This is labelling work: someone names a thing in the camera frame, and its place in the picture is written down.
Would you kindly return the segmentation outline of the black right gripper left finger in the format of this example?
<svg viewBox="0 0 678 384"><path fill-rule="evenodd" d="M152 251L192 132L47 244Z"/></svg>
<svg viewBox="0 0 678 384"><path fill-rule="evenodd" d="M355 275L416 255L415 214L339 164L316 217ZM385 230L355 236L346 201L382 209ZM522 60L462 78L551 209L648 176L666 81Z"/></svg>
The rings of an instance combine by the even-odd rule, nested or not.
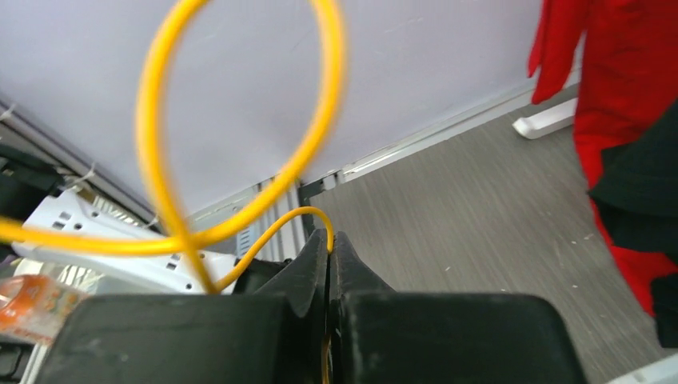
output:
<svg viewBox="0 0 678 384"><path fill-rule="evenodd" d="M327 234L250 294L98 295L68 317L39 383L320 383Z"/></svg>

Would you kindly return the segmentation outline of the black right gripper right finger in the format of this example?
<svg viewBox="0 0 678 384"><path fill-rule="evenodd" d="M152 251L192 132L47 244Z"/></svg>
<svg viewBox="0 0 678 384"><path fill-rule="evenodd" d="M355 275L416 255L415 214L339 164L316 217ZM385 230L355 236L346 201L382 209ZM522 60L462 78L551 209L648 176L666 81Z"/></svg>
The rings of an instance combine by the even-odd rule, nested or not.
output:
<svg viewBox="0 0 678 384"><path fill-rule="evenodd" d="M335 383L585 383L567 326L531 294L398 292L345 233L329 258Z"/></svg>

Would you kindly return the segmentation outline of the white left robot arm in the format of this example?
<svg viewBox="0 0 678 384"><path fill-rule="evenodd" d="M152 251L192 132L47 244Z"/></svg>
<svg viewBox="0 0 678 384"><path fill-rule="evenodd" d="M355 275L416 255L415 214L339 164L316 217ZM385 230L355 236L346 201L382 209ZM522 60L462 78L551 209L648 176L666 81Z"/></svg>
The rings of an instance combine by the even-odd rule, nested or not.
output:
<svg viewBox="0 0 678 384"><path fill-rule="evenodd" d="M66 187L56 166L1 146L1 260L81 267L160 293L204 294L242 257L185 249L124 222Z"/></svg>

